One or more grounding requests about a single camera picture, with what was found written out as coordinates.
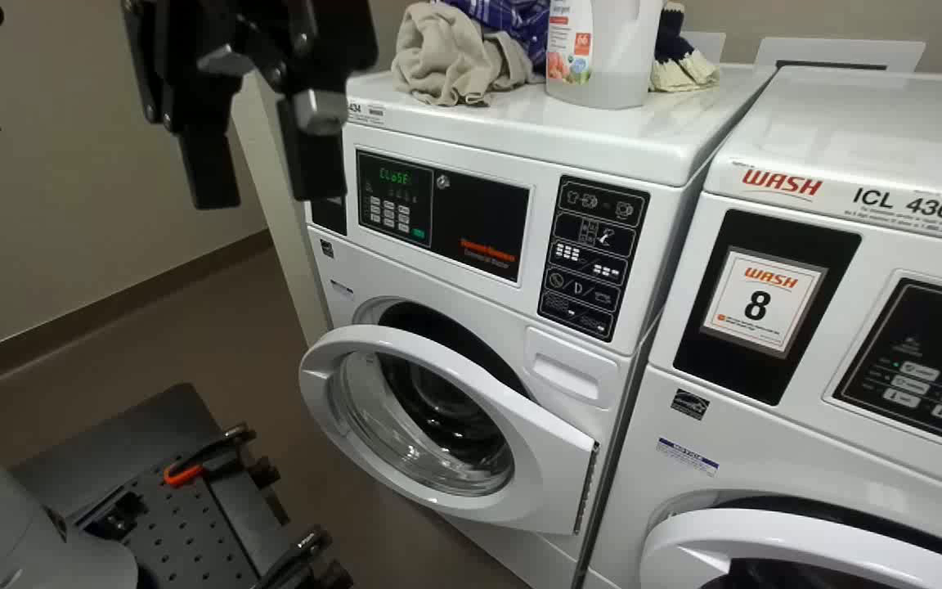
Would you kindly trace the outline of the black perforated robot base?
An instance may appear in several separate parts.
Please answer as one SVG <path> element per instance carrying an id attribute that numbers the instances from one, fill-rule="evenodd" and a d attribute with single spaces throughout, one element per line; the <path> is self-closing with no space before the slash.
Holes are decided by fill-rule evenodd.
<path id="1" fill-rule="evenodd" d="M 26 459 L 16 478 L 67 524 L 129 545 L 137 589 L 355 589 L 328 555 L 332 532 L 285 530 L 271 498 L 280 471 L 247 445 L 207 462 L 207 474 L 168 487 L 161 471 L 214 443 L 220 425 L 191 383 Z"/>

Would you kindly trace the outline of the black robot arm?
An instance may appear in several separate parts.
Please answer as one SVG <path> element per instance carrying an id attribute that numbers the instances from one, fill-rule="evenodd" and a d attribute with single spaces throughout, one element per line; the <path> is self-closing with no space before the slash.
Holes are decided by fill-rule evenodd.
<path id="1" fill-rule="evenodd" d="M 231 155 L 247 74 L 275 93 L 287 190 L 335 213 L 346 194 L 346 78 L 379 60 L 371 0 L 120 0 L 141 109 L 184 157 L 197 209 L 243 203 Z"/>

